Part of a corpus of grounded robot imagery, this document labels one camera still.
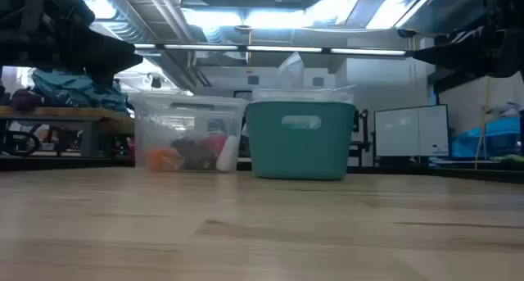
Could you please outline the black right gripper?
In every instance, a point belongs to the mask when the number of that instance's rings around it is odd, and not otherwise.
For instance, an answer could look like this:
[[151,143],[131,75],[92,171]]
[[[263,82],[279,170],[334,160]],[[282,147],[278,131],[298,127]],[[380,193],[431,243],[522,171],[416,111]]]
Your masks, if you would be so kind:
[[524,71],[524,0],[485,0],[488,25],[438,34],[412,58],[456,72],[505,78]]

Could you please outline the red item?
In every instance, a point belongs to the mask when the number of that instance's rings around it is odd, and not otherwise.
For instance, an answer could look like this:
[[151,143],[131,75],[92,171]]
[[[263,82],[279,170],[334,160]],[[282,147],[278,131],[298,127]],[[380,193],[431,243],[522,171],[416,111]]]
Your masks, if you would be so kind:
[[212,135],[200,141],[199,146],[205,151],[212,153],[215,158],[221,154],[228,137],[226,135]]

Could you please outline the green object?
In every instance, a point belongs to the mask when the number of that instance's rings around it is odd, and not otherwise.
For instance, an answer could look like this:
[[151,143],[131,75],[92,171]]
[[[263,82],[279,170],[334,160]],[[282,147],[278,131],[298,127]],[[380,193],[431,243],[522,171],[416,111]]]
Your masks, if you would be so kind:
[[524,156],[518,154],[508,154],[504,156],[492,156],[491,161],[497,163],[515,163],[524,164]]

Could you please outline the stack of clear plastic bags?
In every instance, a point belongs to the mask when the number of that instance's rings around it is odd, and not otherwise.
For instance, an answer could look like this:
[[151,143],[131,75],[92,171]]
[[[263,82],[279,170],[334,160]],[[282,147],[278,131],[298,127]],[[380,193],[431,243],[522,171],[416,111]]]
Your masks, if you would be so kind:
[[255,88],[253,102],[340,102],[354,103],[350,87],[344,88]]

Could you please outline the white crumpled material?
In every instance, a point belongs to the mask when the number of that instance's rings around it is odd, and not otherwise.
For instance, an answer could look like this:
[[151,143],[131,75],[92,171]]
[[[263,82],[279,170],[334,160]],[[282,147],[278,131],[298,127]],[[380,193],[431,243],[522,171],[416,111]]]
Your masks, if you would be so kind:
[[500,105],[489,105],[485,107],[485,112],[493,120],[508,117],[520,117],[524,112],[524,106],[515,102],[506,102]]

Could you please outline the black stand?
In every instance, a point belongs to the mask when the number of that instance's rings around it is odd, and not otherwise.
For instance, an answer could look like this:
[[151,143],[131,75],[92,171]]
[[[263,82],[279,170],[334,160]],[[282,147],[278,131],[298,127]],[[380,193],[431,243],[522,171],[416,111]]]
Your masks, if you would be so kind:
[[358,166],[363,165],[363,153],[369,152],[372,143],[369,141],[368,131],[368,115],[367,109],[362,111],[356,110],[354,114],[354,124],[352,133],[362,134],[361,140],[352,140],[350,144],[349,157],[356,157],[358,159]]

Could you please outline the clear plastic bag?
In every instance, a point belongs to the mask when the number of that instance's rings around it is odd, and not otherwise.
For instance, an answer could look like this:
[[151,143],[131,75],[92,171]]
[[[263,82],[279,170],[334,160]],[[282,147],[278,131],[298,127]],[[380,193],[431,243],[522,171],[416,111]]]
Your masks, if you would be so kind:
[[279,88],[304,86],[304,62],[298,52],[293,52],[279,67],[276,74]]

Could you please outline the blue plastic cover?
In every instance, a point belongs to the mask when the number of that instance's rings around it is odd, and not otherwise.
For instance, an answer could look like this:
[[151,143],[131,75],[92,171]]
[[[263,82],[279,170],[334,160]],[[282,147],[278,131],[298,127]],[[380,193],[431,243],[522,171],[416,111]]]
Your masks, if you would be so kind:
[[[480,137],[479,127],[453,136],[452,156],[474,158]],[[506,117],[486,124],[486,132],[479,152],[480,159],[520,153],[521,126],[518,117]]]

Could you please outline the white roll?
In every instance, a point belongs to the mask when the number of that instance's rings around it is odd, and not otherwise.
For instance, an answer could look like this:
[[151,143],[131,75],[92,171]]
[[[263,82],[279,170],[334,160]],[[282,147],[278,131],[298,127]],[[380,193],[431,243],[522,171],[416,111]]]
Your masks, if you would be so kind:
[[228,136],[216,161],[216,169],[222,172],[234,171],[237,166],[239,137]]

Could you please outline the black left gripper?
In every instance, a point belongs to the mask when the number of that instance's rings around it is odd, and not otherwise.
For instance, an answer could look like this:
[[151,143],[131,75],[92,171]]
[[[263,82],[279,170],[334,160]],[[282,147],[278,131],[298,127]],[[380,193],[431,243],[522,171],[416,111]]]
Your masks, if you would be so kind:
[[95,14],[84,0],[25,0],[22,30],[42,39],[51,59],[65,70],[110,87],[115,75],[143,62],[135,47],[88,27]]

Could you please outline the orange item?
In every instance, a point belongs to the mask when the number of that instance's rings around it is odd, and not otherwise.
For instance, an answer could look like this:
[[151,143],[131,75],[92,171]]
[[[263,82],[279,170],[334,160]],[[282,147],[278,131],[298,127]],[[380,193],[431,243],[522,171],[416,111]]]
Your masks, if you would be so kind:
[[172,147],[147,150],[146,165],[152,171],[178,171],[183,163],[183,157]]

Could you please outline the dark brown item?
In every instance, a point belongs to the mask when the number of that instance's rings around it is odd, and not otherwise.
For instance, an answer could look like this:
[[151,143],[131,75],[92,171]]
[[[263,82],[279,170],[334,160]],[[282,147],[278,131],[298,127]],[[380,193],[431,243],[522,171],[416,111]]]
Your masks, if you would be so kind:
[[216,170],[217,158],[210,147],[187,138],[174,140],[171,147],[183,158],[183,170]]

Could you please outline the clear plastic bin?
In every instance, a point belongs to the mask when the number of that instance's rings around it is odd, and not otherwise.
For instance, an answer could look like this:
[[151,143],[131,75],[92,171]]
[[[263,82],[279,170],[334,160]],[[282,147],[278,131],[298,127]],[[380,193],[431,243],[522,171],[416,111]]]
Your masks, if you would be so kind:
[[[140,93],[133,100],[136,166],[146,165],[147,150],[171,147],[174,140],[200,141],[212,135],[239,137],[248,101],[231,97]],[[219,172],[183,170],[170,172]]]

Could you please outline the wooden workbench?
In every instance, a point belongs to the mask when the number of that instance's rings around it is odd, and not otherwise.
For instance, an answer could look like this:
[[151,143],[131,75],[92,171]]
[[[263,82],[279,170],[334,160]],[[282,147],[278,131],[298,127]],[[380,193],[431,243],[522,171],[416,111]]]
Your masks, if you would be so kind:
[[134,135],[131,117],[104,108],[35,107],[32,111],[23,112],[0,106],[0,150],[6,142],[8,121],[80,130],[82,141],[79,150],[84,157],[101,156],[99,147],[108,148],[115,136]]

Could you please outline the teal cloth pile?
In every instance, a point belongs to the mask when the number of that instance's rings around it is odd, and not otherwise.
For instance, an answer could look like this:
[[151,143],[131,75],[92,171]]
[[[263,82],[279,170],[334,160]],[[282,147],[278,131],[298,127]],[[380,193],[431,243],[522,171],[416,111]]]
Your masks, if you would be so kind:
[[34,70],[32,91],[50,107],[104,108],[127,113],[128,96],[114,82],[110,87],[98,86],[88,75],[69,72]]

